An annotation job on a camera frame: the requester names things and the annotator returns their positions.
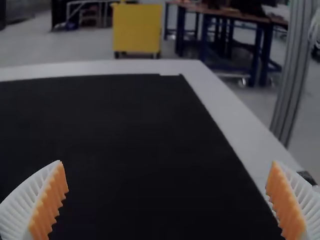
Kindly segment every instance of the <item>orange serrated pad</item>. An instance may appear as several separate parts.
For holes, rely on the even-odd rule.
[[[286,240],[300,239],[307,230],[306,221],[284,171],[275,161],[272,163],[265,190],[279,219],[282,236]]]
[[[61,201],[66,199],[65,194],[69,191],[62,162],[51,171],[45,184],[28,225],[33,240],[49,239],[52,225],[57,222],[55,217],[59,215],[58,209],[63,206]]]

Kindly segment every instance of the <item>wooden tabletop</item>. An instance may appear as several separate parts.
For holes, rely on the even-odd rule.
[[[270,16],[269,18],[274,25],[282,26],[286,29],[288,28],[289,23],[287,20],[284,20],[283,18],[277,16]]]
[[[188,11],[197,12],[200,14],[209,14],[219,17],[227,17],[240,21],[249,21],[255,23],[270,23],[268,17],[258,17],[254,15],[249,15],[242,13],[240,11],[231,11],[227,9],[209,9],[206,4],[195,4],[193,2],[181,2],[181,1],[167,1],[168,4],[178,5],[179,7],[186,8]]]

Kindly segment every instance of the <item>white table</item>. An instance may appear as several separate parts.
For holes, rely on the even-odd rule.
[[[0,68],[0,82],[108,74],[183,74],[263,195],[273,160],[295,171],[303,170],[238,97],[198,60],[101,60],[7,67]]]

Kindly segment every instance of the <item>blue metal table frame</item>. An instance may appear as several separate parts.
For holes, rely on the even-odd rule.
[[[165,41],[168,39],[168,35],[170,35],[172,33],[176,33],[176,35],[178,35],[178,28],[176,28],[176,29],[168,28],[169,8],[170,8],[171,5],[177,5],[179,7],[178,3],[173,3],[173,2],[166,2],[165,3],[165,8],[164,8],[164,28],[163,28],[163,39]],[[200,14],[198,12],[192,12],[192,11],[189,12],[189,13],[194,13],[195,14],[194,30],[185,30],[185,32],[193,33],[194,39],[197,40],[198,39],[198,32],[199,32],[199,15]]]
[[[263,38],[263,48],[261,53],[261,74],[259,79],[259,85],[264,87],[268,83],[268,73],[269,72],[281,72],[282,66],[270,58],[271,55],[271,47],[272,47],[272,40],[273,40],[273,33],[275,26],[282,27],[284,29],[288,29],[287,23],[279,23],[274,22],[271,18],[271,23],[265,26],[264,29],[264,38]]]
[[[201,30],[201,44],[200,44],[200,53],[199,53],[199,59],[205,63],[206,58],[208,56],[209,48],[208,48],[208,28],[210,23],[212,22],[212,18],[219,17],[222,19],[223,22],[226,23],[227,20],[231,20],[233,23],[231,24],[231,27],[229,26],[229,36],[228,36],[228,44],[227,47],[227,54],[231,56],[231,49],[232,49],[232,39],[233,39],[233,28],[234,28],[234,21],[239,20],[243,22],[253,22],[253,21],[244,21],[243,19],[237,19],[237,18],[231,18],[229,16],[217,16],[214,14],[203,14],[203,22],[202,22],[202,30]],[[217,65],[217,64],[209,64],[208,67],[212,69],[218,69],[218,70],[224,70],[224,71],[239,71],[239,72],[245,72],[250,75],[250,78],[248,80],[248,86],[254,87],[257,79],[257,73],[258,73],[258,63],[259,63],[259,55],[260,55],[260,49],[261,49],[261,40],[263,35],[263,23],[255,22],[257,24],[256,28],[256,35],[255,35],[255,42],[254,42],[254,51],[253,51],[253,59],[251,63],[251,68],[245,68],[245,67],[229,67],[225,65]],[[225,41],[226,36],[223,32],[221,32],[220,38],[222,39],[222,46],[221,48],[225,47]]]
[[[169,6],[173,4],[170,2],[166,2],[165,4],[165,19],[164,19],[164,39],[167,39],[167,36],[172,29],[168,29],[168,15],[169,15]],[[218,15],[212,13],[202,13],[196,10],[192,11],[196,13],[196,23],[194,30],[185,30],[186,23],[186,13],[189,12],[188,8],[183,4],[177,5],[177,21],[176,21],[176,38],[175,38],[175,53],[182,57],[185,48],[185,33],[194,32],[194,39],[198,39],[199,32],[199,15],[203,14],[202,28],[201,28],[201,38],[200,38],[200,51],[199,51],[199,59],[202,62],[206,62],[207,56],[210,54],[211,49],[209,48],[208,41],[208,33],[214,34],[214,43],[216,45],[216,49],[218,49],[218,54],[221,57],[226,56],[231,59],[232,56],[232,47],[233,47],[233,35],[235,28],[235,21],[241,21],[245,23],[254,23],[256,24],[256,28],[245,27],[254,29],[256,31],[255,34],[255,42],[253,49],[253,59],[251,63],[251,67],[234,67],[227,66],[225,64],[207,64],[207,66],[211,69],[222,70],[228,72],[242,72],[250,75],[250,78],[247,82],[249,87],[254,87],[256,81],[259,81],[260,86],[265,86],[267,82],[268,72],[279,72],[281,71],[281,66],[276,62],[270,59],[271,45],[273,39],[273,27],[274,25],[270,23],[270,21],[256,21],[252,19],[244,19],[238,17],[231,17],[228,15]],[[210,31],[209,27],[212,25],[212,20],[215,19],[215,31]],[[261,57],[262,68],[260,78],[258,77],[258,66],[259,66],[259,57]]]

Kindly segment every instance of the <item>table leg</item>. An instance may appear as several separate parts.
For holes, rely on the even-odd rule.
[[[263,33],[263,30],[262,30],[261,26],[258,25],[256,27],[256,33],[255,33],[254,52],[253,52],[253,59],[252,59],[251,71],[250,71],[251,76],[248,81],[249,87],[254,87],[255,83],[256,83],[262,33]]]
[[[235,29],[235,20],[230,19],[229,25],[229,35],[228,35],[228,45],[226,50],[226,56],[231,59],[232,58],[232,48],[234,43],[234,29]]]
[[[165,3],[164,7],[164,29],[163,29],[163,40],[168,39],[168,14],[169,14],[169,3]]]
[[[198,40],[198,31],[199,31],[199,13],[195,13],[195,26],[194,26],[194,40]]]
[[[103,26],[106,28],[108,26],[108,2],[104,3],[104,23]]]
[[[215,28],[214,28],[214,44],[216,47],[219,45],[219,35],[220,35],[220,18],[215,18]]]
[[[225,56],[226,52],[226,40],[227,40],[227,19],[222,19],[222,26],[221,26],[221,38],[220,38],[220,46],[219,46],[219,55],[221,57]]]
[[[69,14],[70,14],[70,3],[68,2],[67,4],[66,4],[66,14],[65,14],[65,21],[66,21],[66,23],[68,23],[69,22]]]
[[[181,27],[181,9],[182,7],[178,6],[177,15],[176,15],[176,28],[175,28],[175,48],[174,52],[178,53],[179,48],[179,39],[180,39],[180,27]]]
[[[99,11],[99,13],[98,13],[98,22],[99,22],[99,28],[101,28],[101,26],[102,26],[102,12],[101,12],[101,10],[102,10],[102,5],[101,5],[101,2],[98,2],[98,11]]]
[[[259,85],[264,87],[267,84],[269,60],[273,39],[273,25],[268,24],[264,27],[263,47],[262,47],[262,66]]]
[[[199,53],[199,60],[203,63],[206,60],[209,21],[211,21],[211,17],[207,14],[203,14]]]
[[[184,55],[185,49],[185,23],[186,23],[186,8],[181,8],[181,25],[180,25],[180,38],[179,38],[179,49],[178,56],[182,57]]]

